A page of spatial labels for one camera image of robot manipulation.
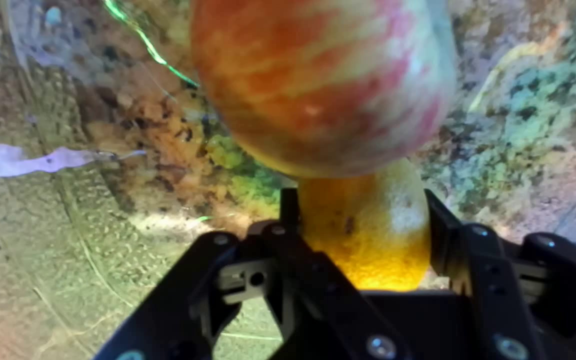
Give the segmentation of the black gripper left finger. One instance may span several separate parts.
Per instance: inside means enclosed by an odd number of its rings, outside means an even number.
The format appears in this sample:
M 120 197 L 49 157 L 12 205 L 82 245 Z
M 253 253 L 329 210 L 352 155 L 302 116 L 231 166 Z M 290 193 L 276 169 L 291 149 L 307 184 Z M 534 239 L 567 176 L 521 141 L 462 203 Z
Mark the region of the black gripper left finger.
M 295 232 L 300 226 L 300 205 L 295 188 L 283 188 L 279 193 L 279 226 L 288 232 Z

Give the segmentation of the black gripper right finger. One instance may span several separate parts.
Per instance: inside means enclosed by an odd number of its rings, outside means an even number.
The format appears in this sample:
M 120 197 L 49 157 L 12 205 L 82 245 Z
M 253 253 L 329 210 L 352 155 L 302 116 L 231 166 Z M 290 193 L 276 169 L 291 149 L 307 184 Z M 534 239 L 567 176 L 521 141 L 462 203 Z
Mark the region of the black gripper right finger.
M 431 271 L 447 281 L 451 293 L 465 295 L 468 274 L 462 246 L 462 222 L 431 191 L 425 191 L 425 200 L 430 210 Z

